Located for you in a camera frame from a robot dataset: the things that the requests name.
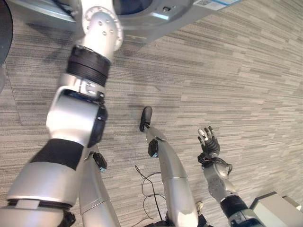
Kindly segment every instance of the floor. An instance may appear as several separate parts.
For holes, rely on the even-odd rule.
[[[302,11],[302,0],[245,0],[150,44],[125,42],[115,53],[99,148],[121,226],[146,217],[134,165],[146,175],[159,170],[138,130],[146,105],[153,107],[153,125],[169,138],[212,225],[228,226],[196,160],[199,127],[217,130],[221,157],[234,166],[230,179],[248,205],[271,191],[303,204]],[[0,95],[0,205],[22,166],[48,140],[45,118],[72,44],[70,33],[16,18],[14,23]],[[163,193],[160,176],[151,179]],[[151,192],[148,184],[144,189]],[[165,214],[165,201],[158,200]],[[152,198],[146,205],[155,220],[137,226],[159,219]],[[72,210],[79,227],[78,205]]]

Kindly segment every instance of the robot finger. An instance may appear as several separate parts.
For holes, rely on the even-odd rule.
[[[209,138],[212,138],[212,133],[208,130],[208,128],[204,128],[204,131],[207,133]]]
[[[201,147],[205,147],[204,139],[198,136],[198,140],[200,141]]]
[[[198,129],[198,133],[204,140],[208,140],[208,136],[202,129]]]
[[[213,128],[211,126],[208,126],[208,128],[209,128],[209,131],[211,132],[212,136],[217,138]]]

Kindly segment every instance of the silver metal arm segment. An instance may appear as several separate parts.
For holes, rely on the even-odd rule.
[[[94,145],[84,160],[79,193],[82,222],[85,227],[119,227],[118,217],[102,181],[100,167],[96,164],[97,154],[100,155],[98,147]]]
[[[229,180],[232,165],[219,158],[220,145],[212,127],[198,130],[203,152],[198,156],[202,164],[208,190],[221,205],[221,209],[232,227],[263,227],[253,210],[237,195]]]
[[[78,30],[47,115],[51,139],[13,183],[6,197],[9,204],[0,209],[0,227],[69,227],[75,221],[69,209],[81,184],[89,187],[80,190],[84,225],[120,226],[97,161],[89,154],[97,153],[107,119],[104,87],[114,50],[122,43],[122,29],[112,0],[71,2]]]
[[[148,128],[146,139],[149,154],[159,158],[169,220],[176,227],[196,227],[198,213],[180,159],[166,137],[156,128]]]

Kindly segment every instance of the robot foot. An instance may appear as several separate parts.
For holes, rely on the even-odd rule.
[[[139,129],[141,132],[144,132],[145,128],[149,128],[150,124],[151,124],[151,118],[152,118],[152,108],[150,106],[146,106],[143,111],[142,111],[142,115],[141,115],[141,122],[140,122],[140,126]]]

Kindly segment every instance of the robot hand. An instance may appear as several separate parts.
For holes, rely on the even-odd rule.
[[[208,129],[204,128],[205,132],[202,129],[198,129],[200,135],[198,139],[205,154],[210,157],[217,157],[220,153],[220,145],[212,127],[209,126]]]
[[[208,167],[212,163],[228,167],[228,175],[232,171],[232,165],[226,163],[223,159],[219,158],[220,145],[215,132],[211,126],[208,128],[198,129],[198,139],[202,147],[202,153],[198,156],[198,162],[202,167]]]

